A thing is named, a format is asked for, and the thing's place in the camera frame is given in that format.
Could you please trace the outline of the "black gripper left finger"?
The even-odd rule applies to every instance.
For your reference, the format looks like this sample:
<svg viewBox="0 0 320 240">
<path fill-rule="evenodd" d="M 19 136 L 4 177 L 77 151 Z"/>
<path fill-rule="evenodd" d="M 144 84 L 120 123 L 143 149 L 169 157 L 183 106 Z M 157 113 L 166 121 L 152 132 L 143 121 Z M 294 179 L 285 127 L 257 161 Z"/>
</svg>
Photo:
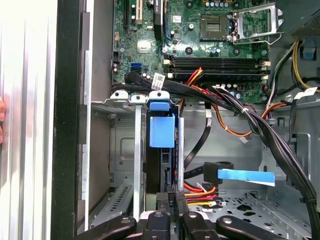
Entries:
<svg viewBox="0 0 320 240">
<path fill-rule="evenodd" d="M 140 220 L 121 215 L 74 237 L 75 240 L 169 240 L 170 204 L 167 192 L 156 194 L 156 210 L 145 211 Z"/>
</svg>

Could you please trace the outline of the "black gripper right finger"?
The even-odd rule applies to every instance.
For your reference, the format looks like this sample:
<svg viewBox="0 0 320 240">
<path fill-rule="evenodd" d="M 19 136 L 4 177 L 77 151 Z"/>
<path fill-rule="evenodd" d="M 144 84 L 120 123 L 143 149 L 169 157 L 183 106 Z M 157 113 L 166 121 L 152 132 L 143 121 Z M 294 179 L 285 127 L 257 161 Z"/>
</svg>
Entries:
<svg viewBox="0 0 320 240">
<path fill-rule="evenodd" d="M 175 205 L 181 240 L 283 240 L 274 234 L 234 216 L 223 215 L 215 224 L 199 212 L 190 211 L 183 191 L 175 192 Z"/>
</svg>

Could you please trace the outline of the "person's hand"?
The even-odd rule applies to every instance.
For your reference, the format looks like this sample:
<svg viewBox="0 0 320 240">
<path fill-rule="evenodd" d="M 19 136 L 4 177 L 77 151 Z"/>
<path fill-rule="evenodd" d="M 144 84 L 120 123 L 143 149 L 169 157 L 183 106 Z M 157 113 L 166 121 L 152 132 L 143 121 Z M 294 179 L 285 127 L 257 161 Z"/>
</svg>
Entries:
<svg viewBox="0 0 320 240">
<path fill-rule="evenodd" d="M 0 97 L 0 124 L 4 122 L 5 116 L 6 116 L 6 106 L 3 99 Z M 2 126 L 0 126 L 0 144 L 2 144 L 3 141 L 4 141 L 3 129 L 2 129 Z"/>
</svg>

